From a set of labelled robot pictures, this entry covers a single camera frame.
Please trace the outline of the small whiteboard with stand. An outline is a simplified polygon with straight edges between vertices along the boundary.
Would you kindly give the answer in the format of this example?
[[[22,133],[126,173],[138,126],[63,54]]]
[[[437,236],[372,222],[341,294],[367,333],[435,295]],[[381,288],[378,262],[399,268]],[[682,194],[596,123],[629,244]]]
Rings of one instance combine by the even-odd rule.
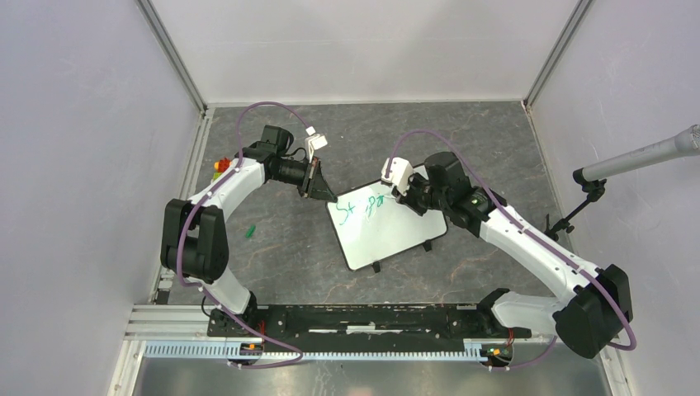
[[[432,241],[448,231],[439,210],[423,215],[396,202],[391,189],[371,181],[345,191],[326,204],[346,267],[358,271],[411,248],[432,249]]]

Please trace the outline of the green marker cap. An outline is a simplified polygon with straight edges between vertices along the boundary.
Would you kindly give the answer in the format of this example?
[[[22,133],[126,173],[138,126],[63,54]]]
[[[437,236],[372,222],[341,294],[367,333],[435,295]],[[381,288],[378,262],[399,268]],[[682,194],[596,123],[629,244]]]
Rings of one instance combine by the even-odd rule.
[[[252,224],[252,225],[248,228],[248,230],[247,230],[247,232],[246,232],[246,234],[245,234],[245,238],[251,238],[251,237],[253,236],[253,234],[255,233],[255,231],[256,231],[256,225],[255,225],[255,224]]]

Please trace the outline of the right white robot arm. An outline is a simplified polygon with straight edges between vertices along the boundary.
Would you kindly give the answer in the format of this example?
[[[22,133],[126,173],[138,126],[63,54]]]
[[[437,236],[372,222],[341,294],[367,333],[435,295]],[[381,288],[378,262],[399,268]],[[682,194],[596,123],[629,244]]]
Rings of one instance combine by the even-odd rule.
[[[628,275],[611,264],[602,268],[562,247],[530,225],[507,201],[466,175],[455,153],[429,156],[421,175],[405,159],[388,158],[381,180],[395,200],[422,216],[437,210],[522,265],[552,293],[520,295],[499,289],[476,315],[479,330],[497,337],[507,328],[551,334],[575,354],[592,359],[605,347],[636,347]]]

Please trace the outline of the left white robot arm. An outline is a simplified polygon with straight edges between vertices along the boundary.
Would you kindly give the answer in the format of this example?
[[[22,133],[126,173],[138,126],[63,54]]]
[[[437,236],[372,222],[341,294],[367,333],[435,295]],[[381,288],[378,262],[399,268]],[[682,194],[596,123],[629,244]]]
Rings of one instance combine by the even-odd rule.
[[[267,125],[259,141],[244,147],[233,161],[224,161],[219,176],[187,200],[172,199],[164,210],[160,248],[162,267],[175,272],[187,286],[200,287],[240,336],[253,334],[259,314],[249,308],[254,295],[229,269],[226,221],[240,204],[268,181],[295,186],[300,197],[336,202],[322,174],[317,150],[328,143],[313,127],[306,130],[305,156],[289,152],[294,139],[288,130]]]

